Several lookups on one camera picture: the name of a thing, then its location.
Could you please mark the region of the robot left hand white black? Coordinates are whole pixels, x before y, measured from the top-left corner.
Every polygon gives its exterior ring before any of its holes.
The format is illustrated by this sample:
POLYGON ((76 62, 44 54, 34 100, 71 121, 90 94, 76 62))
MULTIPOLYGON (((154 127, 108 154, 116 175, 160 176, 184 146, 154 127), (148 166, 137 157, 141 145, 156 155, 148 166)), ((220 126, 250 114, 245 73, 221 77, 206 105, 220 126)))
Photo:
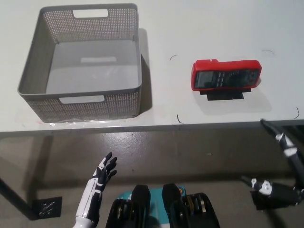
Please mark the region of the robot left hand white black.
POLYGON ((91 180, 94 181, 95 192, 102 193, 108 181, 117 173, 115 169, 117 157, 112 157, 112 152, 108 153, 97 166, 91 180))

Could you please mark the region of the robot right hand white black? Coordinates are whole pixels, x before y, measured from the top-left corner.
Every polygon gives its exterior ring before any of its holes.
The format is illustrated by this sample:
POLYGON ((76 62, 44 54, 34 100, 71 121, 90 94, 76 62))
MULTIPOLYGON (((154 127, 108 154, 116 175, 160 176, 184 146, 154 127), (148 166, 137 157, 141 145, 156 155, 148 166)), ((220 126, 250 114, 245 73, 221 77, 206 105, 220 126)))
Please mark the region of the robot right hand white black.
POLYGON ((241 179, 260 197, 259 206, 264 206, 265 203, 268 203, 271 207, 279 203, 278 208, 296 206, 304 200, 304 157, 280 127, 265 119, 261 119, 260 123, 283 151, 283 155, 294 174, 295 185, 292 187, 247 176, 242 176, 241 179))

